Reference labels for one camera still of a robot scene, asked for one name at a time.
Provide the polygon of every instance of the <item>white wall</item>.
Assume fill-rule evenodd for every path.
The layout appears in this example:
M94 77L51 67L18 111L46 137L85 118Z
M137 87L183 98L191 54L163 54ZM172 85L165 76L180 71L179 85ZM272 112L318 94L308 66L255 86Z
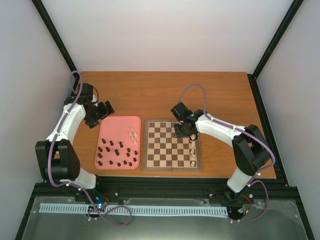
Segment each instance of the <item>white wall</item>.
M320 1L304 1L258 78L288 176L320 239Z
M248 73L291 2L43 0L83 71Z
M11 240L42 180L35 144L59 119L70 71L30 0L0 1L0 22L0 238Z

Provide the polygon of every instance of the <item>pink tray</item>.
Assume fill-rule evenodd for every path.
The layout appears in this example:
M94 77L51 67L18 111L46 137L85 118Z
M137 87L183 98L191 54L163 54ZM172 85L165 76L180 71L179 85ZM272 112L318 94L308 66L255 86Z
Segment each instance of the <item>pink tray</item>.
M132 140L130 133L136 141L136 144ZM95 167L100 170L137 168L140 162L140 134L140 117L106 117L101 121L99 139L94 161Z

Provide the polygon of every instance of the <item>wooden table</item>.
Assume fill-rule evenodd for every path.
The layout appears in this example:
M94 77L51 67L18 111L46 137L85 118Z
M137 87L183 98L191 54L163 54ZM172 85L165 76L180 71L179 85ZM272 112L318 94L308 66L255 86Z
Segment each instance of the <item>wooden table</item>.
M100 176L206 177L229 178L236 168L233 149L222 141L202 134L202 171L142 171L143 136L146 119L172 119L171 108L190 84L200 83L208 97L207 112L229 123L262 129L245 72L83 72L83 80L96 87L99 101L110 101L113 116L141 118L140 165L133 170L98 170L94 161L100 127L90 129L84 121L75 135L73 147L81 167ZM203 109L199 87L189 89L182 99L192 111ZM275 178L273 168L262 178Z

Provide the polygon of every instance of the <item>chessboard frame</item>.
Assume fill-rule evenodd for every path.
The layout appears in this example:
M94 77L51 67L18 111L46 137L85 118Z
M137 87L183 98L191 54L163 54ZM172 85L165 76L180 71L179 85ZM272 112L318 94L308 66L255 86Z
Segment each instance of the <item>chessboard frame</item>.
M143 155L142 155L142 170L150 172L201 172L202 171L202 154L200 149L200 138L195 141L195 152L196 152L196 164L197 167L148 167L148 138L149 138L149 123L163 123L171 122L178 123L175 119L146 119L144 122L144 140L143 140Z

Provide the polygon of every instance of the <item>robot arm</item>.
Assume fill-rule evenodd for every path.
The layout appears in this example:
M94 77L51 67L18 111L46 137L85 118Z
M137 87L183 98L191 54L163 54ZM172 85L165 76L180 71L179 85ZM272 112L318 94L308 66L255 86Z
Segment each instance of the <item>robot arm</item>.
M53 180L75 183L86 189L93 189L96 186L96 176L80 167L80 161L72 146L79 124L83 119L85 124L93 128L99 124L100 119L104 119L115 112L108 101L96 104L94 98L93 86L84 83L80 97L72 110L68 112L76 99L75 95L67 97L64 101L63 113L52 133L45 141L36 143L35 153L44 180L49 179L48 158L51 144L53 144L51 156Z
M206 116L202 110L192 112L182 102L174 106L171 112L179 121L179 123L174 125L178 138L190 138L192 135L195 135L197 139L198 133L208 134L233 148L237 167L231 178L227 181L227 186L236 194L242 191L252 176L270 159L270 155L266 149L246 135L235 130L233 124L214 118L210 114ZM236 128L250 133L267 144L257 126L236 126Z

